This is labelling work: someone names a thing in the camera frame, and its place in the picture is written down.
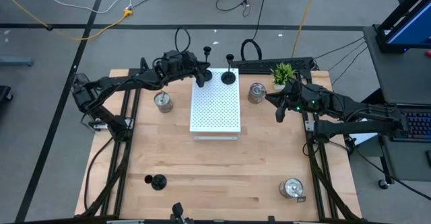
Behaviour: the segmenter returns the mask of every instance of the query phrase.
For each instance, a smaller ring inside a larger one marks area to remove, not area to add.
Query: white box
[[[190,132],[195,140],[237,140],[241,132],[238,69],[233,84],[222,82],[228,69],[210,69],[213,78],[200,88],[193,83]]]

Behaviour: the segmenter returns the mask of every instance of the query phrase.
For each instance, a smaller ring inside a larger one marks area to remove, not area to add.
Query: black desk
[[[410,49],[404,54],[383,54],[375,40],[373,27],[363,29],[380,90],[365,101],[431,106],[431,59],[424,49]],[[383,137],[382,164],[400,180],[431,181],[431,167],[425,152],[431,143],[393,142]]]

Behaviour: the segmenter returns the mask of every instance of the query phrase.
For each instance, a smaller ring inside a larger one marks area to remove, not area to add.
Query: tin can
[[[174,104],[172,103],[168,93],[163,91],[154,96],[154,103],[156,103],[161,113],[168,113],[174,107]]]
[[[248,100],[252,104],[258,104],[263,100],[266,93],[265,86],[261,83],[254,83],[250,86],[250,90],[248,91]]]
[[[280,183],[279,190],[280,194],[285,198],[301,198],[304,194],[301,181],[295,178],[290,178]]]

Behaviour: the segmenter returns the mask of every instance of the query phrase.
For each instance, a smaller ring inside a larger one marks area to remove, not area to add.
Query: potted plant
[[[296,71],[290,64],[280,63],[275,70],[271,69],[274,76],[274,90],[281,91],[291,78],[295,77]]]

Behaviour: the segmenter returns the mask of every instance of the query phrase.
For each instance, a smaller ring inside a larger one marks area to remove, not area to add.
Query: wooden table
[[[127,72],[116,69],[110,75]],[[326,71],[313,71],[312,81],[331,89]],[[120,218],[168,219],[172,205],[181,202],[185,216],[195,220],[267,220],[269,215],[278,221],[319,220],[309,159],[302,154],[302,115],[286,111],[284,122],[277,123],[276,109],[269,102],[248,102],[248,89],[254,82],[262,83],[268,91],[273,89],[270,75],[240,75],[242,126],[238,141],[193,140],[189,132],[192,79],[175,81],[163,89],[174,102],[174,110],[167,114],[160,113],[153,102],[156,91],[141,91]],[[123,96],[124,92],[117,92],[104,105],[119,114]],[[109,138],[107,131],[95,134],[88,163]],[[332,140],[343,142],[341,136]],[[106,183],[112,146],[113,143],[98,156],[92,168],[89,203]],[[326,149],[335,190],[360,216],[345,150],[333,145]],[[165,175],[167,187],[153,190],[143,180],[148,174]],[[303,183],[306,202],[281,196],[279,183],[288,178],[298,178]],[[330,217],[326,192],[323,186],[321,189],[326,216]],[[114,187],[108,213],[112,213],[116,191]],[[77,214],[84,211],[83,199],[84,183]]]

